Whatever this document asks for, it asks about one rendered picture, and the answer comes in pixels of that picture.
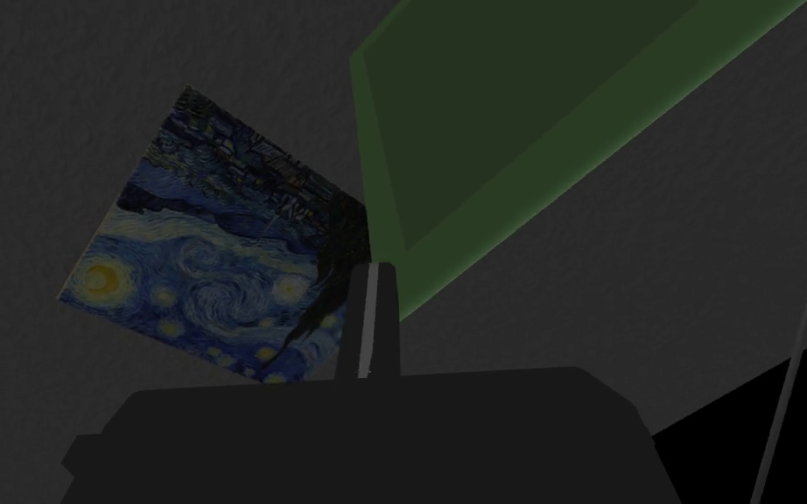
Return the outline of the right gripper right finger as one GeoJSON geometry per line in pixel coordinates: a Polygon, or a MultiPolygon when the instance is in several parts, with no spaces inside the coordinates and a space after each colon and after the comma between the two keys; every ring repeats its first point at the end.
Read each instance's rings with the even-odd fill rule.
{"type": "Polygon", "coordinates": [[[396,267],[391,262],[369,265],[368,333],[369,379],[391,379],[401,375],[399,295],[396,267]]]}

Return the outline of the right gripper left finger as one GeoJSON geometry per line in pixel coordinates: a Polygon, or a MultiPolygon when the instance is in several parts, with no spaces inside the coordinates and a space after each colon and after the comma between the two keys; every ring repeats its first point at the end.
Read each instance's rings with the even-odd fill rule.
{"type": "Polygon", "coordinates": [[[356,266],[350,277],[335,380],[366,379],[371,364],[371,264],[356,266]]]}

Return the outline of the blue starry night painting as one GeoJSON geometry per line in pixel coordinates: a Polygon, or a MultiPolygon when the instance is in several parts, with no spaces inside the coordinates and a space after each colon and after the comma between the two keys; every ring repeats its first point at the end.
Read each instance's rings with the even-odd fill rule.
{"type": "Polygon", "coordinates": [[[184,87],[58,298],[261,383],[340,346],[365,206],[184,87]]]}

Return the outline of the green door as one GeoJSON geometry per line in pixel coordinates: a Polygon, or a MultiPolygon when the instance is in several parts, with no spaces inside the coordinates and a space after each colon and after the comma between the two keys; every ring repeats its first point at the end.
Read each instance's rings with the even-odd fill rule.
{"type": "Polygon", "coordinates": [[[807,0],[400,0],[350,59],[407,317],[807,0]]]}

